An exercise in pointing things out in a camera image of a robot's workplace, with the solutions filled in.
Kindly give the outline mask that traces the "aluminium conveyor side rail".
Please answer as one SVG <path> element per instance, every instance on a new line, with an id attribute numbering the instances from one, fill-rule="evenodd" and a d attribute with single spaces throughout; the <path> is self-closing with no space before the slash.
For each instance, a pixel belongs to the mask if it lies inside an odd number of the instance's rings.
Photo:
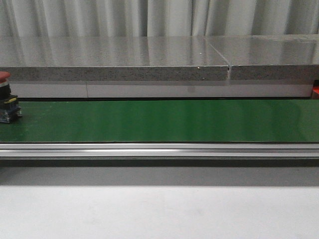
<path id="1" fill-rule="evenodd" d="M 2 143 L 4 158 L 309 158 L 318 143 Z"/>

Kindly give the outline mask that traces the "grey pleated curtain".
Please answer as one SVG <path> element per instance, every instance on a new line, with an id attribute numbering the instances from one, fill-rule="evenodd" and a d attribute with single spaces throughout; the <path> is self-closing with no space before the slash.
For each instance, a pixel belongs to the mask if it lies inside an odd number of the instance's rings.
<path id="1" fill-rule="evenodd" d="M 3 0 L 1 36 L 317 34 L 316 0 Z"/>

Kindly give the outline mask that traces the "grey stone slab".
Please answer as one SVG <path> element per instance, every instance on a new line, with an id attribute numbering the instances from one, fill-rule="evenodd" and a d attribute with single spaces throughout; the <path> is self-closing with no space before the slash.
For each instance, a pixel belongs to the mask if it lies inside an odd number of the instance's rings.
<path id="1" fill-rule="evenodd" d="M 206 37 L 228 63 L 231 81 L 319 78 L 319 36 L 252 35 Z"/>
<path id="2" fill-rule="evenodd" d="M 225 81 L 228 64 L 202 37 L 1 37 L 14 81 Z"/>

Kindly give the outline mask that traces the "green conveyor belt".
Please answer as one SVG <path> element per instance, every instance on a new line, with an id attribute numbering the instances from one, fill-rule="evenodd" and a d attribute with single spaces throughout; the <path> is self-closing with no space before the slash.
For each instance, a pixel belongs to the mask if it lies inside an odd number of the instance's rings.
<path id="1" fill-rule="evenodd" d="M 22 102 L 1 142 L 318 142 L 317 100 Z"/>

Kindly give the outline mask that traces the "grey stone slab right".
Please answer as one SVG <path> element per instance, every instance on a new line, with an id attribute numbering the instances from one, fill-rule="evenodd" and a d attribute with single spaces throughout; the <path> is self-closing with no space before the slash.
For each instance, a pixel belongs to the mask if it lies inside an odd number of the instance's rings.
<path id="1" fill-rule="evenodd" d="M 319 78 L 319 36 L 252 35 L 206 37 L 228 63 L 231 81 Z"/>

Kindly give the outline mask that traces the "red mushroom push button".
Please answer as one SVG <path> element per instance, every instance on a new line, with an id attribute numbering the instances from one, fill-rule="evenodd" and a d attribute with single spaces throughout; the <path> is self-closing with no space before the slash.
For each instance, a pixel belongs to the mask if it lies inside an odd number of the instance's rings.
<path id="1" fill-rule="evenodd" d="M 0 122 L 11 123 L 21 118 L 22 112 L 19 106 L 18 96 L 11 94 L 8 78 L 9 72 L 0 72 Z"/>

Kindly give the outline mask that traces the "white panel behind conveyor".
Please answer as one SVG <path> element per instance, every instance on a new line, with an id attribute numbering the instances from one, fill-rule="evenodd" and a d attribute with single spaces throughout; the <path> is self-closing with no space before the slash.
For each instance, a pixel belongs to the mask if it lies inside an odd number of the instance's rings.
<path id="1" fill-rule="evenodd" d="M 21 98 L 309 97 L 309 85 L 76 85 L 11 83 Z"/>

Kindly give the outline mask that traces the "red object at right edge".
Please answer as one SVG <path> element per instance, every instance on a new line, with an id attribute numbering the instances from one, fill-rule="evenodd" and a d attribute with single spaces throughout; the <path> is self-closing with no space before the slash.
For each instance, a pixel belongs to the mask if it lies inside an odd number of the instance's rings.
<path id="1" fill-rule="evenodd" d="M 314 86 L 312 89 L 312 94 L 311 94 L 311 99 L 312 100 L 318 100 L 319 99 L 319 86 Z"/>

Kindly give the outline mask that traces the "grey stone slab left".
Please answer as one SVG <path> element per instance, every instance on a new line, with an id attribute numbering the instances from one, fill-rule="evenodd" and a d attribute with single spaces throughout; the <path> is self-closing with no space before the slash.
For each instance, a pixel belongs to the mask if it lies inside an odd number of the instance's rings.
<path id="1" fill-rule="evenodd" d="M 202 37 L 1 37 L 14 81 L 225 81 L 228 64 Z"/>

